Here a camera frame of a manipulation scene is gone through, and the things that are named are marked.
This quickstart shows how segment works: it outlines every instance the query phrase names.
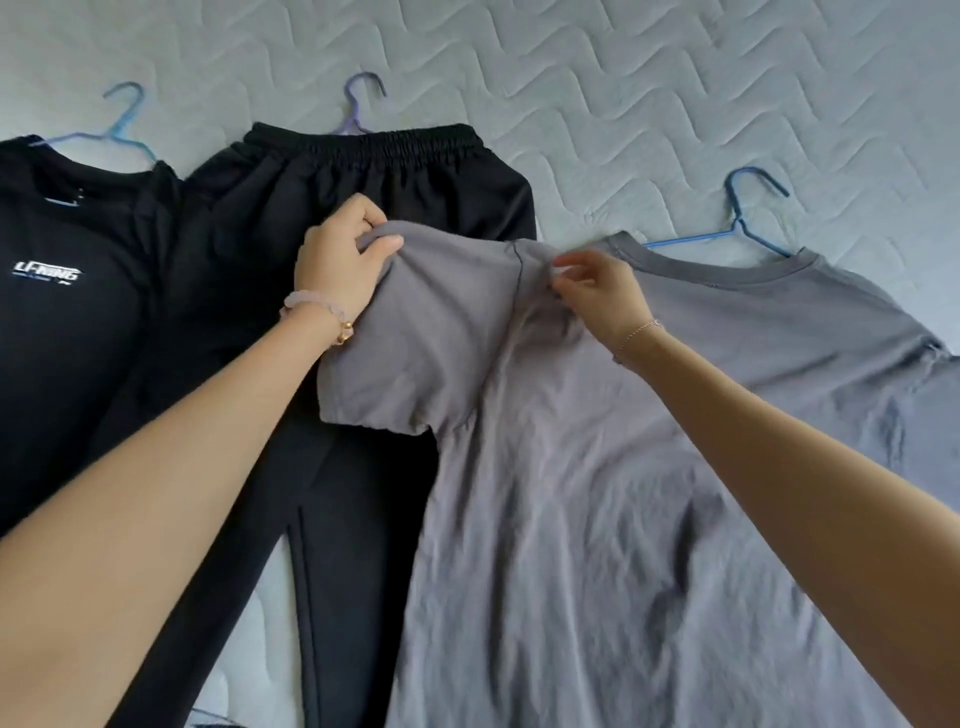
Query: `gray fabric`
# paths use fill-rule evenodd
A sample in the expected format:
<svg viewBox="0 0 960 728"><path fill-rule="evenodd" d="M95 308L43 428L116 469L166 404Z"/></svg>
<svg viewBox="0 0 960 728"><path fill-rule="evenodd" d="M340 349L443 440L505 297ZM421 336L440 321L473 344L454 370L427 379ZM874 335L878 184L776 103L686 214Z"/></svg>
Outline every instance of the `gray fabric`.
<svg viewBox="0 0 960 728"><path fill-rule="evenodd" d="M552 249L381 232L406 247L318 383L325 420L440 447L389 726L905 724L547 289ZM960 363L872 285L808 251L738 270L600 246L737 381L960 506Z"/></svg>

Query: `hanger hook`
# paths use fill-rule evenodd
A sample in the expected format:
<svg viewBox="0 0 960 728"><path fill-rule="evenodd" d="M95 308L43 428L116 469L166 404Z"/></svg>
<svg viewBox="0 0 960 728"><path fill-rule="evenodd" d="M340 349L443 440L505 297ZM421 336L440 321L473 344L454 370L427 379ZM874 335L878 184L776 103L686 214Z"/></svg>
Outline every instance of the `hanger hook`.
<svg viewBox="0 0 960 728"><path fill-rule="evenodd" d="M344 123L334 132L335 134L345 133L350 126L356 127L361 132L370 133L370 130L360 126L360 102L357 101L357 97L353 94L353 87L362 79L373 79L380 88L380 93L384 96L387 95L387 88L383 85L383 79L372 71L360 71L360 73L355 73L350 76L344 84L344 93L347 95L350 104L350 113Z"/></svg>
<svg viewBox="0 0 960 728"><path fill-rule="evenodd" d="M761 179L770 183L770 185L783 197L790 197L790 192L786 189L786 187L777 182L765 169L760 167L740 167L739 169L734 169L729 175L727 175L727 178L723 183L724 190L727 192L727 200L733 210L733 226L736 227L737 223L739 223L740 229L743 230L743 234L749 237L751 240L754 240L767 250L771 250L778 255L790 257L790 253L785 249L781 248L779 245L774 245L769 240L764 240L747 227L747 221L743 217L743 208L740 206L740 199L736 196L736 189L733 186L733 181L736 179L737 175L741 173L757 175Z"/></svg>
<svg viewBox="0 0 960 728"><path fill-rule="evenodd" d="M113 126L104 132L104 136L118 138L120 134L127 129L133 119L136 118L136 115L140 112L140 107L143 106L143 102L147 98L147 92L144 90L143 85L138 84L136 81L125 81L122 84L117 84L104 93L104 98L108 99L116 94L117 91L123 90L124 88L134 89L136 96L130 104L130 107L120 114L120 118L113 123Z"/></svg>

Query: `black fabric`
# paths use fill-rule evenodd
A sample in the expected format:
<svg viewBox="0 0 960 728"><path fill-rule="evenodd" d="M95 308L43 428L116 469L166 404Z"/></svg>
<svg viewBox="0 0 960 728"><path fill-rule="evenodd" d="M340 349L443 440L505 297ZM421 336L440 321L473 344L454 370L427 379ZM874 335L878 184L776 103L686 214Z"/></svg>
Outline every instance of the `black fabric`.
<svg viewBox="0 0 960 728"><path fill-rule="evenodd" d="M462 235L536 233L527 181L463 125L356 137L256 125L184 190L163 320L104 418L91 458L202 384L274 324L304 232L354 192L393 219ZM436 443L322 425L314 387L311 375L111 728L183 724L288 525L306 725L357 726L371 716L382 722Z"/></svg>
<svg viewBox="0 0 960 728"><path fill-rule="evenodd" d="M156 316L179 181L0 142L0 537L84 461Z"/></svg>

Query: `white logo print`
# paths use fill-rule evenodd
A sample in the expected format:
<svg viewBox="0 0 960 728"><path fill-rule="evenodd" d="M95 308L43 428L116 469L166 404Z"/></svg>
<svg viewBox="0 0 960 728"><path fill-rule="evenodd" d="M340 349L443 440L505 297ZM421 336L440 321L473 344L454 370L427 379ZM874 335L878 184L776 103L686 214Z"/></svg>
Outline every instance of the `white logo print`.
<svg viewBox="0 0 960 728"><path fill-rule="evenodd" d="M83 274L84 272L79 268L64 268L62 265L38 263L35 260L26 263L21 260L13 266L11 271L13 276L34 280L55 280L60 285L73 285L73 282Z"/></svg>

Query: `bracelet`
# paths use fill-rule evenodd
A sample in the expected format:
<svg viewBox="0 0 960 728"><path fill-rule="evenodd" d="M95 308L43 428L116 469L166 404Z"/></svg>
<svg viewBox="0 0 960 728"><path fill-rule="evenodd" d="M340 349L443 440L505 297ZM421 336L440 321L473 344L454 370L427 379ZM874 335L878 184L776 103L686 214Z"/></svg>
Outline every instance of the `bracelet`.
<svg viewBox="0 0 960 728"><path fill-rule="evenodd" d="M298 306L301 303L315 303L316 305L321 305L337 317L337 320L340 322L340 335L334 342L334 346L342 347L347 341L350 340L350 338L352 338L353 322L347 318L347 314L344 313L344 309L338 306L336 303L330 303L319 293L314 293L313 291L295 291L287 296L286 301L283 302L283 308L280 310L280 318L285 319L290 311L292 311L295 306Z"/></svg>
<svg viewBox="0 0 960 728"><path fill-rule="evenodd" d="M617 347L616 353L613 355L613 361L615 361L617 364L620 364L620 365L622 366L622 365L623 365L623 362L620 361L620 354L622 354L622 353L623 353L623 350L627 348L627 345L630 343L631 339L633 339L633 338L634 338L637 334L639 334L641 331L645 331L646 329L648 329L648 328L650 328L650 327L660 327L660 328L663 328L663 324L660 322L659 319L653 319L653 320L651 320L651 321L648 321L648 322L647 322L646 324L644 324L643 326L635 328L633 331L631 331L631 332L627 335L627 338L625 338L625 339L623 340L623 343L622 343L619 347Z"/></svg>

